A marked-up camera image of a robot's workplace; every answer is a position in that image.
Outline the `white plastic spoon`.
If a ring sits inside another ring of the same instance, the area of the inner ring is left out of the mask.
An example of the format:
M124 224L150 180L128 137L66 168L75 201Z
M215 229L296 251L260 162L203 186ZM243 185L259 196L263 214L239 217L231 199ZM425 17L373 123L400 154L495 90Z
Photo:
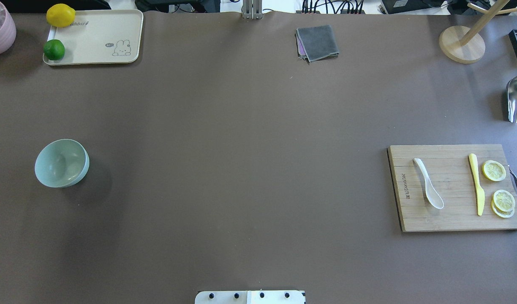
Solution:
M434 185L432 184L427 168L424 165L423 161L420 158L413 158L413 163L415 163L415 165L419 168L420 172L422 173L424 181L424 191L427 200L434 208L443 209L444 201L437 192L437 190L434 188Z

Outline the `light green bowl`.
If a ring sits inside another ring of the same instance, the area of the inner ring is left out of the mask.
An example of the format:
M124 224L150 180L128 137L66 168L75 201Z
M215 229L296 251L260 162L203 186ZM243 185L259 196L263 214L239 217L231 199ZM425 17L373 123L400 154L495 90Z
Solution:
M79 183L90 166L84 146L71 139L54 141L44 147L36 158L37 180L50 188L67 188Z

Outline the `grey folded cloth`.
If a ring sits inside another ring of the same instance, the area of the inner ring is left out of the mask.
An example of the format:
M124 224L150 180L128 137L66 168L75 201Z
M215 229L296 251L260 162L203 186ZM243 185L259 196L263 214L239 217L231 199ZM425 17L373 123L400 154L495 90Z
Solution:
M299 58L309 63L340 53L331 25L297 28L295 37Z

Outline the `bamboo cutting board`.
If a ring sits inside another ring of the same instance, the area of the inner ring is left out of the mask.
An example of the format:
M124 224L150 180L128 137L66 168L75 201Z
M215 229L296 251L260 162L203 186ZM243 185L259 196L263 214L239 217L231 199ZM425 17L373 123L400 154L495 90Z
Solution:
M469 154L476 154L479 166L488 160L507 166L502 145L389 146L387 151L403 232L517 229L517 205L509 219L497 216L490 206L495 191L504 189L514 193L509 177L493 182L480 175L486 198L483 214L477 215ZM434 188L444 201L444 208L436 209L427 200L423 177L414 163L415 158L422 160Z

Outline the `beige rabbit tray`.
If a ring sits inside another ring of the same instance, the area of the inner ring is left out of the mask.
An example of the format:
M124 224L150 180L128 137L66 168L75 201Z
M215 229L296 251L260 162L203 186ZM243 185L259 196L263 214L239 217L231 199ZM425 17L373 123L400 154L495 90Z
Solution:
M56 65L132 63L139 57L144 16L137 9L77 11L67 27L50 27L48 40L60 40L65 48Z

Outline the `yellow plastic knife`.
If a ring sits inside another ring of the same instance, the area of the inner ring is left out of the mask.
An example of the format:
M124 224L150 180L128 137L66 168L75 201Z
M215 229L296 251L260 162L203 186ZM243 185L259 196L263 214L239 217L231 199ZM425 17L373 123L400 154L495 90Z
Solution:
M479 171L479 164L478 164L478 159L477 159L476 154L470 153L468 155L468 161L469 161L469 165L471 168L473 184L474 184L475 193L476 193L477 215L482 216L484 206L485 206L486 194L480 183L480 171Z

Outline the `green lime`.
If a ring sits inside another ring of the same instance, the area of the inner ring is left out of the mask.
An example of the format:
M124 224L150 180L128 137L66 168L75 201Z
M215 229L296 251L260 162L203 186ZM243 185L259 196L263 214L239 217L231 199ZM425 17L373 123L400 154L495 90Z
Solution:
M65 56L65 46L60 40L49 40L44 44L44 55L48 60L61 60Z

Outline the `wooden mug tree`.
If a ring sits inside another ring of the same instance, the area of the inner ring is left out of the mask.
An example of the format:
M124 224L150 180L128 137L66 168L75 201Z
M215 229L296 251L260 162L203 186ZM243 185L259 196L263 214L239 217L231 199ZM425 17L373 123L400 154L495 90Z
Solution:
M468 7L481 12L482 16L471 28L451 26L442 31L438 39L442 52L457 63L472 64L480 60L486 46L479 32L494 16L517 12L517 7L503 8L508 2L508 0L497 0L489 9L469 3Z

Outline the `lemon slice upper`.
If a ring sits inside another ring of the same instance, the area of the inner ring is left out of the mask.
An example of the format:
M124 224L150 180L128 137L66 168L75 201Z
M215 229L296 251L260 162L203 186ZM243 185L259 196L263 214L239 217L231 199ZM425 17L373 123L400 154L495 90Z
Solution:
M507 176L504 166L493 160L485 161L481 166L481 171L488 180L494 182L503 181Z

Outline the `yellow lemon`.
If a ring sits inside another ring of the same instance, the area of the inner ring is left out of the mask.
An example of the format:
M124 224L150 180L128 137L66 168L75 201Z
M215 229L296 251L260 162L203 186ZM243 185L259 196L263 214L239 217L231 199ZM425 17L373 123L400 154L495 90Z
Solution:
M58 3L46 12L46 21L54 27L67 27L71 25L76 16L76 10L64 3Z

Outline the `lemon slice stacked top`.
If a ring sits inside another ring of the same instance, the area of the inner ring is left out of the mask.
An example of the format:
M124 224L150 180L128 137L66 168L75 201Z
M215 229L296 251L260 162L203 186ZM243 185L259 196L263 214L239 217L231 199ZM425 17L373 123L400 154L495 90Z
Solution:
M516 200L507 190L497 190L492 199L495 208L501 212L512 212L515 209Z

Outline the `lemon slice stacked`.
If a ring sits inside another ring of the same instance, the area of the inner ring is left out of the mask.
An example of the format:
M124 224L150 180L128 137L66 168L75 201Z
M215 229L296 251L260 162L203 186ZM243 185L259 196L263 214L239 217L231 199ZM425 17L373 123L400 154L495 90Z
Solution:
M510 210L510 211L503 211L503 210L500 210L498 209L496 206L495 206L495 203L494 202L491 202L490 204L491 206L491 210L497 215L497 216L500 216L501 218L503 219L508 219L510 217L512 217L515 213L515 209L513 210Z
M507 190L497 190L492 199L495 208L501 212L512 212L515 209L516 200Z

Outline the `lemon slice stacked bottom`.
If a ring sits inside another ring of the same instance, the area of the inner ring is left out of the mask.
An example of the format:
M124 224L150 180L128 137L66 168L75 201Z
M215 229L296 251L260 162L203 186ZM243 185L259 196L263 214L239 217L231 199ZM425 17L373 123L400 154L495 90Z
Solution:
M510 211L503 211L503 210L500 210L498 209L496 206L495 206L495 203L494 202L491 202L490 204L491 206L491 210L497 215L497 216L500 216L501 218L503 219L508 219L510 217L512 217L515 213L515 209L513 210L510 210Z

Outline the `aluminium frame post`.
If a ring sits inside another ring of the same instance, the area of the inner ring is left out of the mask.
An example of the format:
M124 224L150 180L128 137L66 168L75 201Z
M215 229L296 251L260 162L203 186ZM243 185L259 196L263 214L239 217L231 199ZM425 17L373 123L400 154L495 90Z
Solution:
M262 19L262 0L243 0L242 17L243 19Z

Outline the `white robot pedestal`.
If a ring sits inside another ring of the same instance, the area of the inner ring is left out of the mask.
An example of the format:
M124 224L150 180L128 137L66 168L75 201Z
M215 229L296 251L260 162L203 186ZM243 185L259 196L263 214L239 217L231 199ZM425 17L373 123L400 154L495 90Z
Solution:
M305 304L305 292L300 290L219 290L202 291L195 304Z

